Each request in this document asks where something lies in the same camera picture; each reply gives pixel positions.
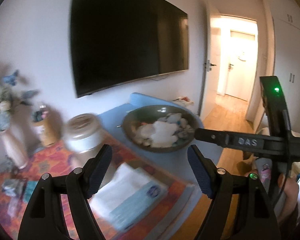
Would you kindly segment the person right hand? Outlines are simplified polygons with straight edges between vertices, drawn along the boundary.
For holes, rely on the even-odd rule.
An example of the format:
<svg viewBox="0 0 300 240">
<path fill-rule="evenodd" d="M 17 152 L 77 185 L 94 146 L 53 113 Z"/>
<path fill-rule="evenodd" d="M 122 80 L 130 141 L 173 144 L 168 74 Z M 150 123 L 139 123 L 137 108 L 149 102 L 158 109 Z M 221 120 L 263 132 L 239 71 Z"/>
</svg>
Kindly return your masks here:
<svg viewBox="0 0 300 240">
<path fill-rule="evenodd" d="M 241 161 L 237 164 L 240 175 L 247 177 L 251 173 L 257 174 L 266 192 L 269 192 L 270 188 L 272 166 L 272 161 L 266 158 L 257 158 L 249 163 Z M 283 193 L 274 207 L 274 212 L 279 225 L 282 225 L 287 221 L 294 211 L 296 211 L 296 215 L 298 215 L 298 194 L 298 184 L 295 179 L 288 177 Z"/>
</svg>

